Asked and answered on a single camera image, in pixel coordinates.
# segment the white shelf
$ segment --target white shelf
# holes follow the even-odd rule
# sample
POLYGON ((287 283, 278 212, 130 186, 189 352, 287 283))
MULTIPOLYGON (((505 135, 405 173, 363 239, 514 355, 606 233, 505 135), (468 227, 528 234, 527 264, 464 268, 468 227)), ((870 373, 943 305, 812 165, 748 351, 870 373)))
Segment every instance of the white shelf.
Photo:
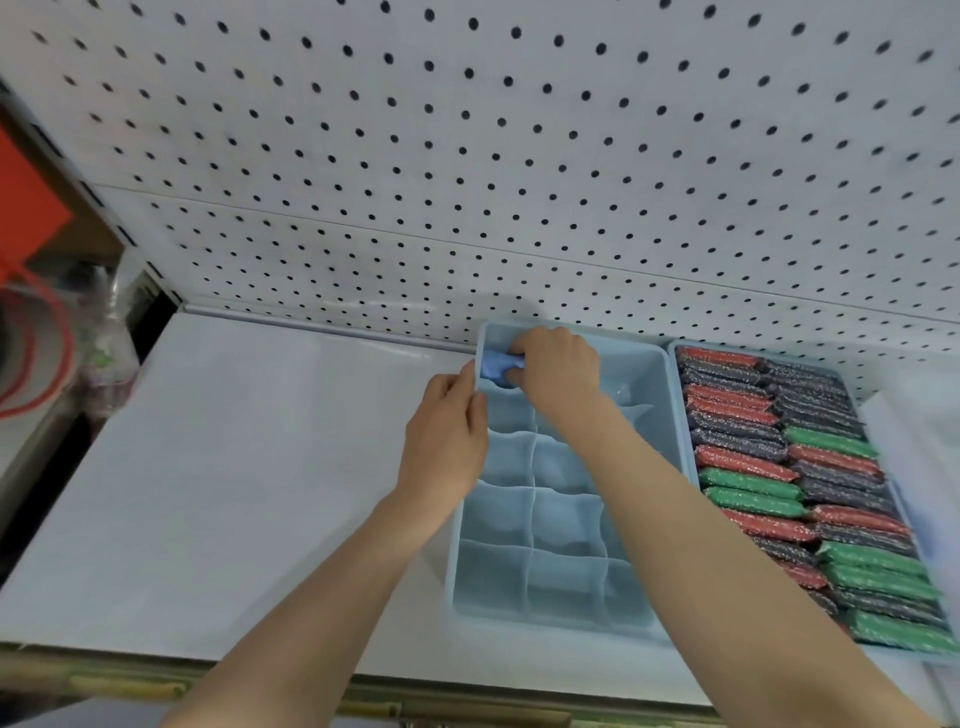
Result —
MULTIPOLYGON (((222 657, 391 488, 424 383, 466 359, 177 314, 0 592, 0 640, 222 657)), ((401 579, 359 672, 708 703, 673 649, 452 613, 447 540, 401 579)), ((877 663, 945 719, 922 665, 877 663)))

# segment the finger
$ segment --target finger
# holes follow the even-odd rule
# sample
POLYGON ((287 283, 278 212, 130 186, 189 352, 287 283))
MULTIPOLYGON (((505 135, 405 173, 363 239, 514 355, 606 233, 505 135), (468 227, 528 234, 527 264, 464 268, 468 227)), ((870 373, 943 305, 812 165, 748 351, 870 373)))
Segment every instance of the finger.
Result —
POLYGON ((515 387, 523 387, 523 370, 522 369, 508 369, 503 373, 503 378, 513 384, 515 387))
POLYGON ((487 440, 487 396, 482 392, 476 392, 470 398, 467 425, 470 428, 470 434, 484 441, 487 440))
POLYGON ((464 364, 464 368, 460 370, 460 374, 457 375, 457 379, 450 387, 450 391, 446 393, 446 398, 457 402, 466 410, 470 402, 470 395, 472 394, 473 359, 464 364))
POLYGON ((544 327, 535 327, 531 328, 529 331, 524 331, 510 345, 510 348, 507 349, 510 353, 527 353, 527 347, 530 346, 530 342, 535 338, 542 336, 546 333, 544 327))
POLYGON ((456 379, 457 375, 433 375, 423 390, 422 401, 442 400, 456 379))

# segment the blue organizer tray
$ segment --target blue organizer tray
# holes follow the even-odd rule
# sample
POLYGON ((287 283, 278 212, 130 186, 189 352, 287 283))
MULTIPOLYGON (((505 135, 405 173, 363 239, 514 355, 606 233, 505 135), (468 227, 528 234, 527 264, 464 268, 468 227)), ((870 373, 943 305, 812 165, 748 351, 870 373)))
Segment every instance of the blue organizer tray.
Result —
MULTIPOLYGON (((483 352, 504 352, 530 326, 487 322, 483 352)), ((696 482, 683 397, 657 346, 585 337, 601 357, 600 387, 637 432, 696 482)), ((662 637, 587 469, 519 389, 477 378, 488 398, 490 451, 458 508, 447 598, 461 613, 662 637)))
MULTIPOLYGON (((840 380, 843 381, 844 386, 847 389, 847 395, 850 397, 850 401, 853 402, 854 405, 856 405, 856 398, 852 394, 849 383, 843 378, 843 376, 839 372, 832 370, 830 367, 825 367, 817 361, 810 361, 809 359, 800 358, 798 356, 787 356, 785 354, 773 354, 769 352, 760 352, 758 350, 749 349, 749 348, 728 347, 728 346, 723 346, 721 344, 707 344, 707 343, 701 343, 699 341, 690 341, 687 339, 676 339, 675 341, 671 341, 670 344, 667 345, 666 350, 670 355, 669 377, 671 382, 676 387, 676 389, 681 393, 681 406, 683 406, 683 384, 680 381, 680 372, 677 366, 677 348, 681 348, 681 347, 695 347, 697 349, 710 349, 715 352, 746 353, 746 354, 751 354, 753 356, 759 356, 764 359, 770 359, 771 361, 783 361, 791 364, 803 364, 805 367, 810 367, 811 369, 819 369, 823 372, 826 372, 827 374, 838 376, 840 380)), ((690 442, 690 428, 686 421, 685 411, 684 411, 684 417, 683 417, 683 422, 681 423, 681 427, 684 430, 684 437, 682 439, 683 450, 684 450, 683 457, 685 460, 687 460, 687 462, 691 465, 693 469, 692 471, 690 471, 691 473, 693 473, 693 480, 691 480, 691 482, 697 482, 697 476, 696 476, 697 469, 696 469, 696 463, 693 458, 693 445, 690 442)), ((867 429, 867 439, 868 440, 870 439, 869 428, 867 429)), ((883 465, 882 454, 877 459, 877 461, 879 462, 880 467, 883 468, 884 472, 887 473, 887 469, 883 465)), ((927 556, 924 554, 925 544, 924 544, 924 539, 922 538, 923 533, 920 532, 917 526, 910 521, 909 501, 906 499, 899 483, 896 480, 894 480, 890 476, 890 474, 887 474, 887 482, 890 483, 890 494, 893 496, 894 502, 897 505, 897 510, 900 513, 900 517, 902 518, 903 522, 906 523, 908 526, 910 526, 911 530, 913 531, 912 538, 913 538, 914 546, 917 549, 917 554, 920 556, 920 560, 925 562, 927 559, 927 556)), ((960 634, 960 630, 957 630, 955 628, 956 626, 958 625, 953 625, 953 624, 951 625, 951 627, 954 627, 954 630, 953 630, 954 635, 960 634)), ((917 660, 925 663, 937 663, 942 665, 956 665, 960 663, 960 655, 956 655, 956 654, 939 654, 935 652, 913 652, 906 649, 899 649, 897 647, 886 647, 879 644, 861 644, 860 646, 868 655, 890 655, 890 656, 895 656, 900 658, 907 657, 911 660, 917 660)))

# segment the divider compartment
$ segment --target divider compartment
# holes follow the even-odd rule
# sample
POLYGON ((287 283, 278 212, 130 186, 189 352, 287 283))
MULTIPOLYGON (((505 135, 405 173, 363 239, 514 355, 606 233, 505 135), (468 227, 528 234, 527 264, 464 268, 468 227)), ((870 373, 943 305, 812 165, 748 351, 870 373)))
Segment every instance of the divider compartment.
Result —
POLYGON ((538 435, 533 452, 533 477, 538 488, 577 495, 594 493, 590 474, 569 445, 538 435))
POLYGON ((533 487, 531 460, 537 435, 533 432, 490 433, 490 449, 480 479, 491 485, 533 487))
POLYGON ((654 610, 626 561, 609 562, 604 579, 604 607, 614 629, 636 631, 649 627, 654 610))
POLYGON ((526 573, 531 549, 461 540, 453 603, 462 612, 501 619, 527 614, 526 573))
POLYGON ((533 488, 498 488, 482 480, 464 500, 460 538, 491 546, 532 546, 533 488))
POLYGON ((623 547, 623 542, 620 541, 620 537, 613 527, 613 521, 606 508, 604 508, 603 513, 600 515, 600 538, 603 539, 609 558, 629 561, 627 558, 627 550, 623 547))
POLYGON ((534 491, 533 547, 562 556, 606 558, 600 533, 603 501, 599 496, 568 496, 538 488, 534 491))
POLYGON ((606 559, 532 551, 527 572, 531 618, 580 629, 601 627, 606 572, 606 559))
POLYGON ((487 396, 487 427, 492 432, 536 431, 534 408, 519 389, 498 387, 480 379, 477 389, 487 396))

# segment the blue item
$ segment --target blue item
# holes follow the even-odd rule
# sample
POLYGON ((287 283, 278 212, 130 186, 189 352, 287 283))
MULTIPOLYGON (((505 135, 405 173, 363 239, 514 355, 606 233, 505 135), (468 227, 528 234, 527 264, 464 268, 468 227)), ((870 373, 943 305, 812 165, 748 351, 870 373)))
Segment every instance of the blue item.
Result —
POLYGON ((501 387, 513 387, 509 381, 504 378, 508 370, 523 369, 524 359, 520 354, 494 352, 483 352, 480 358, 480 377, 489 379, 501 387))
MULTIPOLYGON (((521 390, 497 385, 517 366, 503 352, 533 325, 494 321, 481 328, 476 385, 487 395, 490 451, 480 482, 454 517, 447 599, 464 614, 663 642, 587 469, 521 390)), ((666 352, 620 338, 585 338, 600 354, 600 388, 695 483, 696 468, 683 456, 683 396, 668 375, 666 352)))

